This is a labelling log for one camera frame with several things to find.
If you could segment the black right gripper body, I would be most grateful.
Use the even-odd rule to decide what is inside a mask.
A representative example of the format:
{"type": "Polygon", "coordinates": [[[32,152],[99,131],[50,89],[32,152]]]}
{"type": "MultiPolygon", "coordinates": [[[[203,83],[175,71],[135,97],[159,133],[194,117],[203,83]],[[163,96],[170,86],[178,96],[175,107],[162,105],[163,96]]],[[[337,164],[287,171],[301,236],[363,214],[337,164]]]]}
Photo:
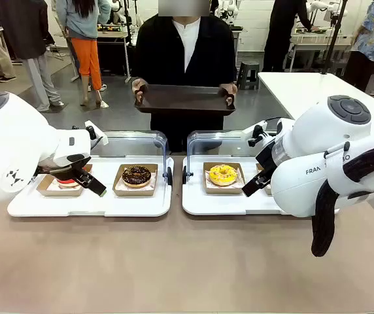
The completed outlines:
{"type": "Polygon", "coordinates": [[[275,145],[275,138],[270,135],[259,135],[256,140],[256,147],[260,149],[256,155],[256,160],[262,169],[268,173],[274,172],[277,168],[273,157],[272,149],[275,145]]]}

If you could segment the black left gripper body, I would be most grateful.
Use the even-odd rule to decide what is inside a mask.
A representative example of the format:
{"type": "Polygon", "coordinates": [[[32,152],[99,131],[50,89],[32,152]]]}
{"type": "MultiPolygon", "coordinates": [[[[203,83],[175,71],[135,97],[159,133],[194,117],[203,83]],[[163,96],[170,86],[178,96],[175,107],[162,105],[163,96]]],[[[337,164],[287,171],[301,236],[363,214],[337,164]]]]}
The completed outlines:
{"type": "Polygon", "coordinates": [[[91,160],[91,157],[83,154],[74,154],[68,156],[67,160],[73,169],[82,169],[91,160]]]}

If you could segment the person's left hand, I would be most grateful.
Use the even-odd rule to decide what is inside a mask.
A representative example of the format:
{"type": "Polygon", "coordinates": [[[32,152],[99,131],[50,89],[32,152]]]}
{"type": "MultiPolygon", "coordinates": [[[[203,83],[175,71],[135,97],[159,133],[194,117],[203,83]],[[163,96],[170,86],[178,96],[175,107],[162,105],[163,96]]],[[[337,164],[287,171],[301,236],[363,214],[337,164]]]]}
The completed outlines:
{"type": "Polygon", "coordinates": [[[226,105],[233,105],[237,94],[237,86],[234,83],[221,84],[219,90],[222,93],[226,105]]]}

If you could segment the person's right hand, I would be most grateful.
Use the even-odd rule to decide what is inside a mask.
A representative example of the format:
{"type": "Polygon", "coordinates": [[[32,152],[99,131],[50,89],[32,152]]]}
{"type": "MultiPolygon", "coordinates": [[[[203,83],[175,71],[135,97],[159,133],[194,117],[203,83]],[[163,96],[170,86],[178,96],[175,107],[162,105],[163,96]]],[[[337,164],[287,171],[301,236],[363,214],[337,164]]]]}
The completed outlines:
{"type": "Polygon", "coordinates": [[[143,78],[136,78],[132,82],[132,92],[137,103],[143,102],[144,91],[147,90],[148,83],[143,78]]]}

